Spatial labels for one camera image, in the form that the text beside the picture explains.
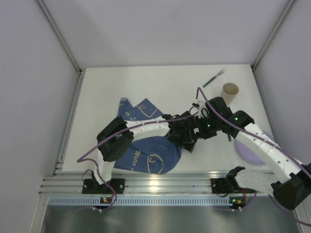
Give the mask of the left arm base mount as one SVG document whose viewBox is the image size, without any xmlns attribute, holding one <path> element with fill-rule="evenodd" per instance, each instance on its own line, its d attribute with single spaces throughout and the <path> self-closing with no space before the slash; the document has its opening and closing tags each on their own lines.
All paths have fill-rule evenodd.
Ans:
<svg viewBox="0 0 311 233">
<path fill-rule="evenodd" d="M 123 194 L 125 189 L 125 179 L 112 179 L 108 182 L 116 194 Z M 113 194 L 113 191 L 105 184 L 99 185 L 93 179 L 83 181 L 83 194 Z"/>
</svg>

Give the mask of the blue cloth placemat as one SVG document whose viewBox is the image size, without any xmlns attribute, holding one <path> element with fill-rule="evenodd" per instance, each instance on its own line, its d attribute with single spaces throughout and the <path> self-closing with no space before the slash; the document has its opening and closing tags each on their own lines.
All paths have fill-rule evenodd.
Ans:
<svg viewBox="0 0 311 233">
<path fill-rule="evenodd" d="M 154 119 L 163 113 L 148 99 L 132 106 L 127 98 L 121 98 L 117 116 L 125 121 Z M 181 158 L 182 149 L 166 137 L 150 137 L 135 141 L 114 168 L 143 173 L 163 174 L 172 170 Z"/>
</svg>

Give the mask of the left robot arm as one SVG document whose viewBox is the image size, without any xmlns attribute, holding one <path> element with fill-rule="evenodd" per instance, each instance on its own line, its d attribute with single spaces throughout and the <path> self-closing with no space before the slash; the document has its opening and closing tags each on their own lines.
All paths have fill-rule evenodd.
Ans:
<svg viewBox="0 0 311 233">
<path fill-rule="evenodd" d="M 93 178 L 99 184 L 112 178 L 112 169 L 161 174 L 173 169 L 181 156 L 189 113 L 127 121 L 118 116 L 97 136 L 98 158 Z"/>
</svg>

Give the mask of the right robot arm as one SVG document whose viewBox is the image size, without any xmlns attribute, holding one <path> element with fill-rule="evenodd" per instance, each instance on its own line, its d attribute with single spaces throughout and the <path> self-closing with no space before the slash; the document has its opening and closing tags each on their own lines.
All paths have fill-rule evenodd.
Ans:
<svg viewBox="0 0 311 233">
<path fill-rule="evenodd" d="M 237 166 L 230 170 L 225 182 L 232 192 L 252 189 L 272 195 L 288 210 L 294 210 L 311 194 L 311 166 L 291 159 L 265 134 L 245 111 L 232 112 L 221 97 L 209 102 L 196 100 L 192 106 L 198 115 L 190 119 L 196 137 L 208 139 L 218 131 L 231 135 L 246 145 L 271 170 L 254 171 Z"/>
</svg>

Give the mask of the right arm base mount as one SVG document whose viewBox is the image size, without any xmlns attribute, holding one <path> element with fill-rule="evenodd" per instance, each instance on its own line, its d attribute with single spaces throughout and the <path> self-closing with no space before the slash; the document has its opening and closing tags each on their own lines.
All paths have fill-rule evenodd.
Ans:
<svg viewBox="0 0 311 233">
<path fill-rule="evenodd" d="M 240 174 L 241 171 L 245 171 L 245 167 L 237 166 L 230 170 L 224 178 L 212 178 L 210 180 L 212 193 L 222 198 L 229 194 L 256 193 L 254 189 L 238 186 L 236 176 Z"/>
</svg>

